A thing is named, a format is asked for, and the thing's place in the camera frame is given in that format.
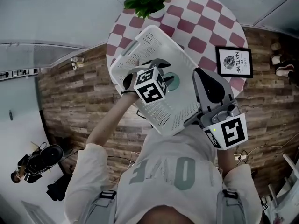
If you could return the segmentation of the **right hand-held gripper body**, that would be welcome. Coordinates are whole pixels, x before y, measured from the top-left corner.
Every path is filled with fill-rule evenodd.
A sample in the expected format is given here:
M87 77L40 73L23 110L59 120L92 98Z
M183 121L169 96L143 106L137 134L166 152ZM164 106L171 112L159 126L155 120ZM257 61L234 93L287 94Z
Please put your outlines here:
M195 68L192 81L198 111L184 122L197 124L218 150L228 150L248 140L245 114L241 113L229 82L219 74Z

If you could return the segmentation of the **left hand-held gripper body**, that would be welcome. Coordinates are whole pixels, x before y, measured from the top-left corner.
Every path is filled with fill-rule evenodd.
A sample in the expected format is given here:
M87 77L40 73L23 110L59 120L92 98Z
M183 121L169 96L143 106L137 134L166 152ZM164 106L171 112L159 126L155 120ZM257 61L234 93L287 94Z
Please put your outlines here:
M163 69L159 68L161 60L151 60L144 65L138 65L140 68L137 73L134 90L145 105L165 100L167 85L163 80Z

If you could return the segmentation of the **person's left hand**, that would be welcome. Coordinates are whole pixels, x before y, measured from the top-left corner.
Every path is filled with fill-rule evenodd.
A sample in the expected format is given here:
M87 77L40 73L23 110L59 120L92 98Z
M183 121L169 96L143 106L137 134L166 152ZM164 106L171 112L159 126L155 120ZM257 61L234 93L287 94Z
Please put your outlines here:
M134 68L131 71L129 71L129 73L123 80L123 87L125 90L122 91L121 94L136 93L136 91L134 90L134 85L137 79L138 71L140 71L140 68Z

